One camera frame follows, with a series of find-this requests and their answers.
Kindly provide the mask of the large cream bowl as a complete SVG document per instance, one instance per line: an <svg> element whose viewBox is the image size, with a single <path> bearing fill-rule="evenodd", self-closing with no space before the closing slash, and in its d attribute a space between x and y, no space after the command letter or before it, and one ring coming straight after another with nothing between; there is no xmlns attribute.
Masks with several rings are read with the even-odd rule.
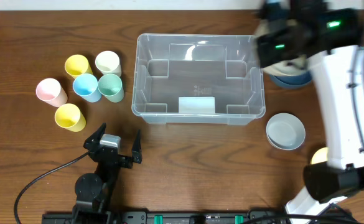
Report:
<svg viewBox="0 0 364 224"><path fill-rule="evenodd" d="M268 23L266 20L261 20L258 27L255 30L254 35L256 37L262 36L269 32ZM303 75L307 72L307 64L305 56L295 58L293 60L285 60L275 63L268 67L262 67L263 72L279 77L294 77Z"/></svg>

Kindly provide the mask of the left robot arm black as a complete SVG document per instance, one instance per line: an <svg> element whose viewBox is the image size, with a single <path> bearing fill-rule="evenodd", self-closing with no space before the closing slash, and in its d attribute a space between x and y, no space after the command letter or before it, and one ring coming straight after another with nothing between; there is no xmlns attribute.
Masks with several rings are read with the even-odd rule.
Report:
<svg viewBox="0 0 364 224"><path fill-rule="evenodd" d="M83 174L75 183L77 199L71 220L74 224L121 223L122 215L109 211L119 172L122 168L131 169L134 163L142 162L140 131L137 132L131 155L124 156L119 153L121 138L106 134L105 129L106 124L103 123L83 144L97 167L94 173Z"/></svg>

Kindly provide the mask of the grey small bowl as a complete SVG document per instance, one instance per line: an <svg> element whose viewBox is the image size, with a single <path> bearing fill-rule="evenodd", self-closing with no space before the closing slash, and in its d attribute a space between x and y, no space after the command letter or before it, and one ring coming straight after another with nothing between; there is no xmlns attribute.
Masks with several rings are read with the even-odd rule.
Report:
<svg viewBox="0 0 364 224"><path fill-rule="evenodd" d="M302 146L306 130L302 121L293 114L278 113L267 122L266 137L273 147L291 151Z"/></svg>

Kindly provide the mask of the dark blue bowl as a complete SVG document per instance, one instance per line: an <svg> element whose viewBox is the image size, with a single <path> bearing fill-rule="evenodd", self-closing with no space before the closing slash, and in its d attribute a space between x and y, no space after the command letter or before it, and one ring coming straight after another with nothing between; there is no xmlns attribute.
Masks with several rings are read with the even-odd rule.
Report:
<svg viewBox="0 0 364 224"><path fill-rule="evenodd" d="M312 76L310 72L305 72L302 75L298 76L274 76L270 75L270 79L275 83L278 87L284 89L298 89L302 88L312 81Z"/></svg>

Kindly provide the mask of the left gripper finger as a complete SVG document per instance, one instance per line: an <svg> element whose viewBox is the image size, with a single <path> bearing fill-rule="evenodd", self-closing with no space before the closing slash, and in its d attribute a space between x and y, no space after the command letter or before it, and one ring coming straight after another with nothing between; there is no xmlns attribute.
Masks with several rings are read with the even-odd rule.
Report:
<svg viewBox="0 0 364 224"><path fill-rule="evenodd" d="M139 129L132 146L132 158L134 163L142 162L141 130Z"/></svg>
<svg viewBox="0 0 364 224"><path fill-rule="evenodd" d="M100 140L106 129L106 123L103 123L90 137L88 137L83 147L88 151L97 151L100 148Z"/></svg>

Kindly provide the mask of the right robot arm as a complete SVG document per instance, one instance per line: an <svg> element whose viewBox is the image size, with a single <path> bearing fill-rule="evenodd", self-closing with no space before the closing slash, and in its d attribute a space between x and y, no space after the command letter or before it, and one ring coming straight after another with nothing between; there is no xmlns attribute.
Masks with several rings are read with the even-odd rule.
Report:
<svg viewBox="0 0 364 224"><path fill-rule="evenodd" d="M347 223L326 215L331 205L364 190L364 18L325 1L264 1L256 53L261 68L303 58L316 87L327 160L304 168L304 188L273 220Z"/></svg>

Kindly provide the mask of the yellow small bowl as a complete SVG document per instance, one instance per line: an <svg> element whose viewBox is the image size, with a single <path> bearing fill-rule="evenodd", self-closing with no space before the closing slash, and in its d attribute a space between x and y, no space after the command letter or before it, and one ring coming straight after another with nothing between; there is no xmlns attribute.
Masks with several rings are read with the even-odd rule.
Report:
<svg viewBox="0 0 364 224"><path fill-rule="evenodd" d="M310 160L310 165L327 161L328 148L323 147L317 150Z"/></svg>

